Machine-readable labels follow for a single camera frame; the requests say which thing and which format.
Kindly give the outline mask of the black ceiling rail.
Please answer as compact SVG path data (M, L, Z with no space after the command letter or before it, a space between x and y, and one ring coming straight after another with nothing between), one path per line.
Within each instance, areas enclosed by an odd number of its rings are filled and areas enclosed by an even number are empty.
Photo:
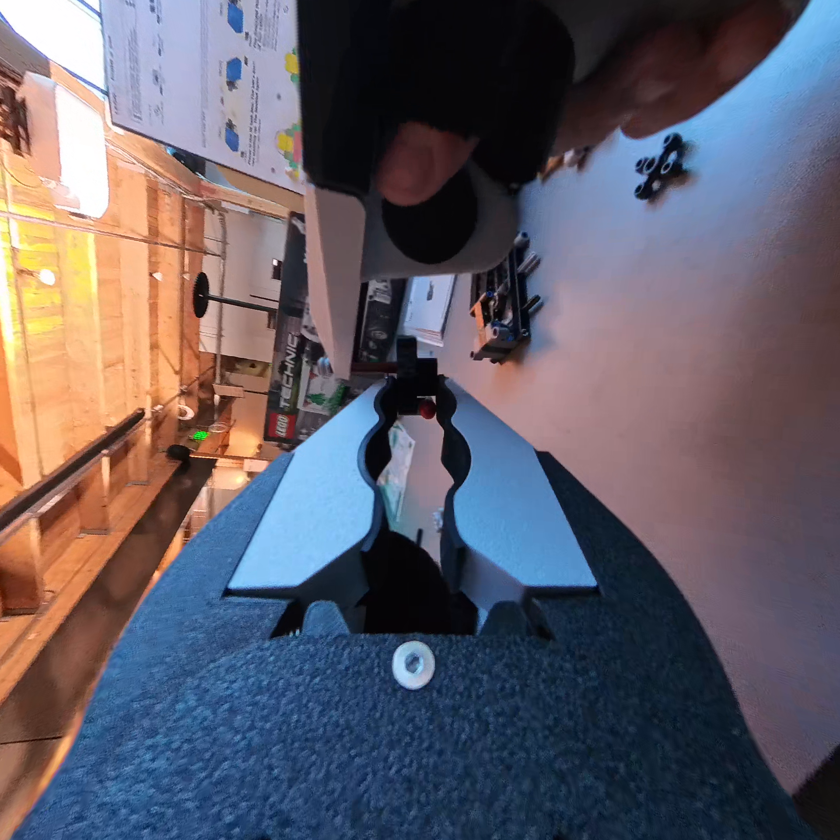
M51 502L65 496L96 464L123 446L145 422L146 412L140 407L63 465L4 504L1 509L1 540L4 542L29 520L45 512Z

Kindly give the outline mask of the black cross lego connector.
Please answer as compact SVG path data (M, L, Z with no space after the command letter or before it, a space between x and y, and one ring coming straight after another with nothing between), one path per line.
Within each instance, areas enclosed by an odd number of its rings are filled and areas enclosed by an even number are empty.
M638 201L654 200L666 187L687 174L686 141L680 133L665 136L663 146L657 155L649 155L636 161L634 170L642 178L634 189Z

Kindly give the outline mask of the person's right hand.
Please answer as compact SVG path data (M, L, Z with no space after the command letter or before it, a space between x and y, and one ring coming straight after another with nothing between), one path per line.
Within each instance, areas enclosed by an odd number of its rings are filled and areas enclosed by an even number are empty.
M615 131L640 140L692 119L758 67L807 4L747 2L729 17L662 25L616 47L568 93L551 153L596 146ZM478 142L406 122L383 153L376 189L398 206L425 202L466 164Z

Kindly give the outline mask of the partly built lego truck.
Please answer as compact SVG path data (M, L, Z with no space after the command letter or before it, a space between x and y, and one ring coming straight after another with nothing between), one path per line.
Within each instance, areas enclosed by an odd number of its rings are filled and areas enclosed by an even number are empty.
M471 360L501 364L530 341L532 316L543 300L529 292L528 280L540 262L529 234L521 230L500 263L472 274L469 314L475 320L476 338Z

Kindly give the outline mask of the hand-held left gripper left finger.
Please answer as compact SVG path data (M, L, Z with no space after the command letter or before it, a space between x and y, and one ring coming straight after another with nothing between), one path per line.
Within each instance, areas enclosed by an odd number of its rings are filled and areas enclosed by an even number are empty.
M391 564L377 479L391 460L394 381L372 384L298 446L232 573L229 597L334 604L361 634Z

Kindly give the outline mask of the black lego piece red pin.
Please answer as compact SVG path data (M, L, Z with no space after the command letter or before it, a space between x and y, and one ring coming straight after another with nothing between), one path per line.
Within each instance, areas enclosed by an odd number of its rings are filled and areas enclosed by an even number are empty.
M398 335L394 362L354 361L352 375L379 375L384 384L374 405L388 424L399 417L420 416L435 419L437 414L438 367L434 357L417 355L417 339Z

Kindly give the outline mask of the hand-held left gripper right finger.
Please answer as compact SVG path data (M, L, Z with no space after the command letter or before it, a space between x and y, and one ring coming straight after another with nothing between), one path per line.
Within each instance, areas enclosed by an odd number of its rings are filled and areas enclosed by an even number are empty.
M439 557L457 629L478 636L496 610L515 633L552 637L544 603L601 593L537 450L443 375L437 423L450 481Z

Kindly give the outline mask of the green white sticker sheet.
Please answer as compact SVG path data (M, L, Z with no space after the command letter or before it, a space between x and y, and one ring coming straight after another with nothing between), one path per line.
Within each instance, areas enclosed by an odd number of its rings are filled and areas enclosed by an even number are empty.
M391 459L383 469L378 484L385 501L389 523L394 527L402 514L416 441L400 422L391 427L388 436Z

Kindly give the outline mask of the wooden display board with sheet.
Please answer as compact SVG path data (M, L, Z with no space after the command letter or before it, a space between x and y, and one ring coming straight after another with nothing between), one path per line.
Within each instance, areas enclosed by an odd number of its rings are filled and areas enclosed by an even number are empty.
M303 194L296 1L102 1L114 125Z

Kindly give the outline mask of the dark lego set box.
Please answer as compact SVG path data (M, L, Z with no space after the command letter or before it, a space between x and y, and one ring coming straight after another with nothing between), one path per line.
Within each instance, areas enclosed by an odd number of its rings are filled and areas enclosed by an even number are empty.
M406 279L362 284L353 338L353 362L384 364L395 351ZM280 266L280 298L267 393L264 441L290 450L318 431L359 396L381 372L338 377L314 320L308 294L305 217L292 213Z

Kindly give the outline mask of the black floor lamp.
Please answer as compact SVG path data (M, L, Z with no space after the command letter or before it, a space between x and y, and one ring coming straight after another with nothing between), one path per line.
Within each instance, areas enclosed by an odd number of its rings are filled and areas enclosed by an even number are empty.
M268 306L252 301L241 301L229 297L222 297L211 293L209 279L203 271L199 272L192 286L192 311L197 319L205 317L208 306L214 302L222 307L246 309L254 312L263 312L267 316L268 324L277 322L277 305Z

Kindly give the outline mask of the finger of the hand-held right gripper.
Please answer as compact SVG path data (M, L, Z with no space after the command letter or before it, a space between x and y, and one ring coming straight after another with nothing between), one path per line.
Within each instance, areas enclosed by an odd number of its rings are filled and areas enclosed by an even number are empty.
M353 196L307 185L304 193L311 316L334 374L351 378L365 213Z

